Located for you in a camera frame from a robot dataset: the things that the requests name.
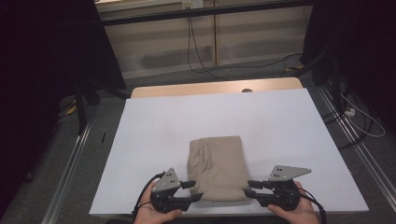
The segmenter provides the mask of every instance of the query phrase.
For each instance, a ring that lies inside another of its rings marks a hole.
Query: khaki fabric
[[[201,200],[238,202],[247,200],[248,169],[239,136],[208,137],[190,143],[187,164],[191,193],[203,192]]]

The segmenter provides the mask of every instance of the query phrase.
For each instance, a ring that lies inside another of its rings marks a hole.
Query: white table
[[[309,93],[296,88],[127,100],[90,214],[131,214],[155,174],[174,167],[187,180],[190,140],[228,135],[241,136],[251,179],[266,179],[276,164],[310,168],[311,174],[295,180],[328,213],[368,211]],[[187,190],[177,192],[186,195]],[[270,214],[252,200],[193,203],[183,216]]]

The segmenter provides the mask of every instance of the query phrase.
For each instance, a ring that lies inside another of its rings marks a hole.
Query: human hand
[[[140,206],[134,224],[162,224],[165,221],[170,221],[181,215],[181,210],[173,210],[166,214],[157,212],[150,203],[151,190],[155,182],[152,182],[140,200]]]
[[[295,181],[294,183],[297,188],[303,188],[300,182]],[[275,215],[285,218],[290,224],[319,224],[312,203],[305,198],[301,198],[296,209],[292,211],[285,211],[281,207],[273,204],[269,204],[267,208]]]

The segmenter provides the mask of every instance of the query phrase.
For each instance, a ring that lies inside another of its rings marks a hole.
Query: person's left hand
[[[142,196],[140,204],[142,205],[138,212],[134,224],[162,224],[165,221],[170,221],[181,215],[181,210],[173,210],[166,214],[157,212],[150,203],[151,190],[155,182],[152,182]]]

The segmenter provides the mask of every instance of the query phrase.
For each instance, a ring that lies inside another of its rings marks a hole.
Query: black clamp
[[[173,168],[169,169],[157,182],[151,192],[151,204],[161,213],[181,209],[187,211],[191,203],[201,200],[203,193],[192,194],[190,198],[176,198],[174,195],[179,188],[189,189],[195,186],[195,181],[179,181]]]
[[[311,173],[310,169],[277,165],[268,177],[268,181],[249,180],[247,182],[253,189],[266,188],[272,190],[274,194],[257,193],[252,189],[244,189],[244,192],[248,198],[256,199],[262,207],[273,204],[285,211],[291,211],[297,207],[301,198],[293,178],[308,173]]]

